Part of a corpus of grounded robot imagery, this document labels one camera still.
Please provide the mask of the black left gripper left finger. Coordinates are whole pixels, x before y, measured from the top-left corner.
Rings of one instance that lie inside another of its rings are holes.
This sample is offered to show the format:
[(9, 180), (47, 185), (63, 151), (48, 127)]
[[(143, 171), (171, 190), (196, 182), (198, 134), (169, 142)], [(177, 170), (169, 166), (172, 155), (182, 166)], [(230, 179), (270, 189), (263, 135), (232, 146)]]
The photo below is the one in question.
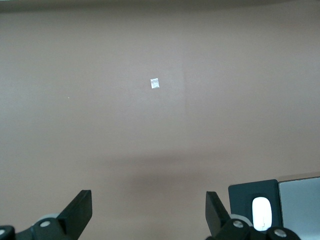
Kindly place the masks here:
[(40, 219), (21, 232), (0, 225), (0, 240), (79, 240), (92, 214), (92, 191), (81, 190), (57, 216)]

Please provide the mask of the white computer mouse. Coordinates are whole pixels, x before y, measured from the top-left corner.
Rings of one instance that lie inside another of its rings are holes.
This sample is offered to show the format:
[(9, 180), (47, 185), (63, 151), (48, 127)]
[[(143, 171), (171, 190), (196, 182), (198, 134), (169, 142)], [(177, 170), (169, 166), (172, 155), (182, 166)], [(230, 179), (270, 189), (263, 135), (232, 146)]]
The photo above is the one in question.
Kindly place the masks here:
[(252, 201), (252, 223), (257, 231), (266, 231), (272, 226), (271, 203), (266, 197), (256, 197)]

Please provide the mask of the silver closed laptop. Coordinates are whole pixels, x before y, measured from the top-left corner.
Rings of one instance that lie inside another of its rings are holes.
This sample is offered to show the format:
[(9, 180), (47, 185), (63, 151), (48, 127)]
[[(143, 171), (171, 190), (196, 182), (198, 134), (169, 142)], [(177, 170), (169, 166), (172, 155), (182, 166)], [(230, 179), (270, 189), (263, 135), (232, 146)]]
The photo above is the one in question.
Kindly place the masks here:
[(279, 182), (283, 226), (301, 240), (320, 240), (320, 176)]

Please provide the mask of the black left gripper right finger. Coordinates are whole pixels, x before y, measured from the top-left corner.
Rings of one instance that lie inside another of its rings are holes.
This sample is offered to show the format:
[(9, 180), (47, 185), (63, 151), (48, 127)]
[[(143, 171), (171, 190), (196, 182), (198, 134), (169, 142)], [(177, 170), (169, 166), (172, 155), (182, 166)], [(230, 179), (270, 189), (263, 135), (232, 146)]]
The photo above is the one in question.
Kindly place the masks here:
[(214, 191), (206, 192), (205, 219), (211, 233), (205, 240), (300, 240), (288, 228), (275, 226), (258, 231), (240, 218), (231, 218)]

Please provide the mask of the black mouse pad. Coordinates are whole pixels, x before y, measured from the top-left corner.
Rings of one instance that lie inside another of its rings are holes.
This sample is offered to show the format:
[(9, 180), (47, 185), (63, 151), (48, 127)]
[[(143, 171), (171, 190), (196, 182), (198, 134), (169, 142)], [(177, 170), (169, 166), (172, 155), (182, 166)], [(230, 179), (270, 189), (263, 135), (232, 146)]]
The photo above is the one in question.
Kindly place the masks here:
[(253, 225), (252, 201), (257, 197), (265, 197), (271, 205), (271, 227), (283, 226), (279, 184), (276, 179), (231, 185), (228, 193), (232, 214), (246, 217)]

